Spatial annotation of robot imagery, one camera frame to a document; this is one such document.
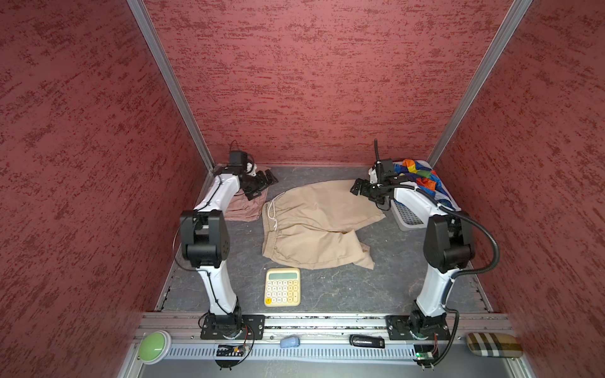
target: white drawstring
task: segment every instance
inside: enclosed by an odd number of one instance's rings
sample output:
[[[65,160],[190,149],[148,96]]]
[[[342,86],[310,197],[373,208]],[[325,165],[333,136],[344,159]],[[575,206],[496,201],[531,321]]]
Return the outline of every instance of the white drawstring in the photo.
[[[277,196],[275,196],[274,199],[271,200],[271,202],[269,203],[269,206],[267,206],[267,217],[272,220],[273,222],[275,222],[275,225],[273,226],[273,231],[277,231],[277,219],[275,218],[275,200],[282,195],[278,194]],[[271,206],[273,206],[273,216],[270,215],[271,212]]]

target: calculator keypad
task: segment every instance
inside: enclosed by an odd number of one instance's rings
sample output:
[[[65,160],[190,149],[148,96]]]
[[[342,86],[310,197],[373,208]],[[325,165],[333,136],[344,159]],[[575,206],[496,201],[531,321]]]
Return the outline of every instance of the calculator keypad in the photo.
[[[298,305],[300,290],[298,279],[269,279],[265,289],[265,304],[270,306]]]

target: black mounting plate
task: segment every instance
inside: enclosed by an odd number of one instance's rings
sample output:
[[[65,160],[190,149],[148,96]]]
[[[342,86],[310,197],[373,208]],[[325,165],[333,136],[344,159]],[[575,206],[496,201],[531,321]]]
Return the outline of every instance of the black mounting plate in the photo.
[[[242,320],[247,323],[250,328],[254,330],[254,339],[260,340],[263,338],[264,331],[264,315],[242,315]],[[204,318],[204,325],[202,325],[200,339],[201,340],[219,340],[219,341],[230,341],[230,340],[243,340],[246,337],[246,327],[242,327],[242,332],[233,339],[225,338],[220,332],[212,328],[212,325],[208,321],[208,317]],[[248,330],[248,339],[252,338],[252,332]]]
[[[413,340],[421,341],[412,336],[410,328],[408,327],[408,315],[387,315],[385,320],[387,321],[388,338],[391,340]],[[450,339],[450,330],[439,328],[437,331],[437,340],[447,341]]]

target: black antenna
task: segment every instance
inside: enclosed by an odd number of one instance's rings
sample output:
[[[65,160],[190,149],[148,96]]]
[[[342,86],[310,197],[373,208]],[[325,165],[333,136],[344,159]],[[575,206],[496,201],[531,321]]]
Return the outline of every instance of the black antenna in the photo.
[[[376,161],[380,161],[378,157],[378,139],[374,139],[374,153],[376,154]]]

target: beige shorts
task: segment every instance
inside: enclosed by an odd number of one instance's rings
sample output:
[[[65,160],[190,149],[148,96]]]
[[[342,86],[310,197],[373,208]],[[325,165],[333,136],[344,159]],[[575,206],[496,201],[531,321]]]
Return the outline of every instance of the beige shorts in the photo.
[[[263,256],[304,269],[354,263],[374,269],[355,231],[385,217],[368,198],[350,193],[354,180],[296,187],[263,206]]]

